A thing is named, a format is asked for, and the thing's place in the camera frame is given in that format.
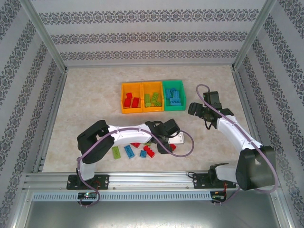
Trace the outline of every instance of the green bin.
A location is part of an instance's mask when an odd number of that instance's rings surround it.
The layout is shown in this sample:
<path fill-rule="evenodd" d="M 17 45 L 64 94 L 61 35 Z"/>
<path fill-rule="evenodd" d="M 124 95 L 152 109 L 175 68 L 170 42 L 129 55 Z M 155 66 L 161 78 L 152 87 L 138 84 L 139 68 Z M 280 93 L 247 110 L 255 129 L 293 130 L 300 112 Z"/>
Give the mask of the green bin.
<path fill-rule="evenodd" d="M 185 93 L 184 84 L 183 84 L 182 80 L 163 81 L 162 86 L 163 86 L 163 94 L 164 94 L 164 98 L 165 98 L 165 111 L 184 111 L 184 110 L 186 110 L 187 99 L 186 99 L 186 93 Z M 180 92 L 181 106 L 170 106 L 170 99 L 167 98 L 166 90 L 172 89 L 172 88 L 175 88 L 176 90 L 178 90 Z"/>

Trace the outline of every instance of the yellow bin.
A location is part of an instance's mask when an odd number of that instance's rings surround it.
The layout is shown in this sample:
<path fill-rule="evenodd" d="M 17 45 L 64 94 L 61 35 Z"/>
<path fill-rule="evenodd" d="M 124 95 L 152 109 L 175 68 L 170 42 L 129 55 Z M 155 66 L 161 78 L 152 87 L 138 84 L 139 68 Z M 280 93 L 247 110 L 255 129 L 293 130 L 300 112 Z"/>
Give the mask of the yellow bin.
<path fill-rule="evenodd" d="M 142 93 L 143 93 L 143 84 L 141 82 L 131 82 L 131 83 L 122 83 L 122 96 L 121 96 L 121 107 L 122 113 L 142 113 L 143 112 L 143 103 L 142 103 Z M 128 108 L 124 107 L 124 101 L 127 98 L 127 93 L 132 93 L 133 98 L 138 97 L 140 98 L 138 108 Z"/>
<path fill-rule="evenodd" d="M 164 102 L 164 96 L 163 96 L 163 89 L 162 89 L 162 82 L 161 81 L 152 81 L 152 82 L 143 82 L 142 83 L 142 97 L 141 97 L 141 103 L 142 103 L 142 110 L 144 113 L 148 112 L 163 112 L 165 110 L 165 102 Z M 145 107 L 144 105 L 144 95 L 149 94 L 150 99 L 152 99 L 153 93 L 158 93 L 157 101 L 161 103 L 161 106 L 156 107 L 152 104 L 151 107 Z"/>

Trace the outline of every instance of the enclosure wall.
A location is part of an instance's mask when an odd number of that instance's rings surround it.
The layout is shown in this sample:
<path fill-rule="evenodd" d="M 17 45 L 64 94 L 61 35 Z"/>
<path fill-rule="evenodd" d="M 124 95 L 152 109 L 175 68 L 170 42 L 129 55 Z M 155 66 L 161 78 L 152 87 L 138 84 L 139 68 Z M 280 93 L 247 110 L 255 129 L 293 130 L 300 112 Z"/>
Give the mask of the enclosure wall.
<path fill-rule="evenodd" d="M 65 64 L 232 64 L 265 0 L 34 0 Z"/>
<path fill-rule="evenodd" d="M 279 0 L 238 69 L 259 137 L 277 151 L 277 172 L 299 227 L 304 226 L 303 53 L 304 1 Z"/>
<path fill-rule="evenodd" d="M 61 72 L 17 0 L 0 0 L 0 227 L 32 172 Z"/>

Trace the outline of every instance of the blue lego brick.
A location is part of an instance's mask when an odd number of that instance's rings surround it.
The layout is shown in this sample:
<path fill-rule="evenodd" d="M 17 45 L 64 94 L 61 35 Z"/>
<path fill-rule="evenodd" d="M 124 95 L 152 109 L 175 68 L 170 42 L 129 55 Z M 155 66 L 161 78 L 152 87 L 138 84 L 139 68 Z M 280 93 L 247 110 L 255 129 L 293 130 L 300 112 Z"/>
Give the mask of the blue lego brick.
<path fill-rule="evenodd" d="M 181 106 L 181 103 L 178 103 L 178 102 L 171 102 L 170 105 L 171 105 L 171 106 Z"/>
<path fill-rule="evenodd" d="M 181 102 L 181 99 L 179 98 L 177 101 L 174 101 L 173 98 L 170 98 L 170 102 Z"/>
<path fill-rule="evenodd" d="M 166 96 L 167 96 L 167 98 L 172 97 L 171 91 L 169 89 L 166 89 Z"/>
<path fill-rule="evenodd" d="M 147 151 L 141 151 L 140 155 L 141 158 L 146 158 L 147 157 Z"/>
<path fill-rule="evenodd" d="M 180 93 L 179 91 L 174 91 L 173 92 L 173 102 L 177 102 L 180 98 Z"/>
<path fill-rule="evenodd" d="M 127 152 L 129 158 L 135 157 L 135 154 L 133 153 L 130 145 L 125 146 L 124 149 Z"/>

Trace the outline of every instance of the red lego brick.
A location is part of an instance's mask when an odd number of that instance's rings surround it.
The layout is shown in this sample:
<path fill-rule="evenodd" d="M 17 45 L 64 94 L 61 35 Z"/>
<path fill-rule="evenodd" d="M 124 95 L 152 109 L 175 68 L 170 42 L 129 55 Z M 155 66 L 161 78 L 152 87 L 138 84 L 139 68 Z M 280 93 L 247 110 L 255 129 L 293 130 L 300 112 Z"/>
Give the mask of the red lego brick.
<path fill-rule="evenodd" d="M 139 98 L 138 97 L 133 98 L 132 108 L 137 108 L 138 104 L 139 104 Z"/>
<path fill-rule="evenodd" d="M 140 143 L 133 142 L 133 143 L 131 143 L 131 145 L 137 149 L 139 147 Z"/>
<path fill-rule="evenodd" d="M 176 145 L 174 145 L 174 144 L 170 144 L 170 147 L 171 147 L 172 151 L 175 151 L 175 149 L 176 149 Z"/>
<path fill-rule="evenodd" d="M 155 153 L 150 149 L 149 146 L 145 146 L 145 147 L 143 148 L 143 150 L 144 150 L 144 151 L 147 151 L 147 154 L 148 154 L 151 158 L 154 157 Z"/>
<path fill-rule="evenodd" d="M 147 154 L 152 158 L 154 157 L 155 153 L 153 151 L 147 151 Z"/>
<path fill-rule="evenodd" d="M 132 99 L 132 93 L 127 93 L 127 98 L 130 98 L 130 99 Z"/>
<path fill-rule="evenodd" d="M 125 99 L 123 105 L 124 105 L 125 107 L 130 108 L 130 107 L 131 107 L 131 99 L 130 99 L 130 98 Z"/>

